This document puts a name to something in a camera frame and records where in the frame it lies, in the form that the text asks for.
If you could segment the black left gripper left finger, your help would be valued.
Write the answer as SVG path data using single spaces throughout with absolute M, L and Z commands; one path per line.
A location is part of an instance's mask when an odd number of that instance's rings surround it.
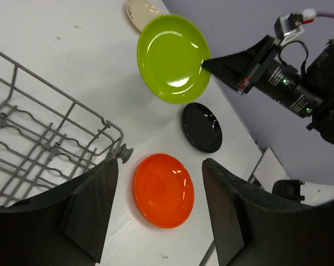
M 103 160 L 46 192 L 0 206 L 0 265 L 100 263 L 119 164 Z

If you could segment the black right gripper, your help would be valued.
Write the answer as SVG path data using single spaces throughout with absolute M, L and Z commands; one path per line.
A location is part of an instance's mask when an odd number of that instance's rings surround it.
M 306 128 L 334 145 L 334 39 L 310 66 L 303 61 L 300 71 L 275 60 L 281 52 L 267 35 L 247 50 L 205 60 L 202 68 L 234 91 L 257 88 L 295 115 L 310 117 Z

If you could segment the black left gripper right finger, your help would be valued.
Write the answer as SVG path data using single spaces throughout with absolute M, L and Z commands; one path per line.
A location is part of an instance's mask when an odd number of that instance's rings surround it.
M 334 200 L 281 198 L 211 158 L 202 176 L 220 265 L 334 265 Z

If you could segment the lime green plate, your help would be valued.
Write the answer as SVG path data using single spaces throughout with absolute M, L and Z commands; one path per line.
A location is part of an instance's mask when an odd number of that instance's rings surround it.
M 206 90 L 210 73 L 202 64 L 210 59 L 202 32 L 188 19 L 161 15 L 142 30 L 137 42 L 137 65 L 148 88 L 172 104 L 188 104 Z

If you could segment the orange plate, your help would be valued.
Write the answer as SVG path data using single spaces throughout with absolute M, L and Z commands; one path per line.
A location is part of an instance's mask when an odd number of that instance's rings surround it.
M 168 154 L 149 155 L 137 166 L 133 194 L 143 216 L 165 229 L 182 225 L 194 206 L 194 185 L 185 166 Z

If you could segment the black plate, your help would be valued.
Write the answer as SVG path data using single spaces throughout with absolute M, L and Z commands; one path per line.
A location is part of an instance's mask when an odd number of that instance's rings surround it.
M 200 103 L 187 104 L 181 115 L 183 133 L 197 150 L 211 154 L 222 145 L 222 129 L 216 116 Z

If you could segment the cream floral plate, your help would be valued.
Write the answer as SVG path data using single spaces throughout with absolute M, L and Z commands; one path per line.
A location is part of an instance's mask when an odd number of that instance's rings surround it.
M 141 32 L 151 20 L 162 14 L 154 4 L 144 0 L 126 1 L 125 10 L 131 24 L 139 32 Z

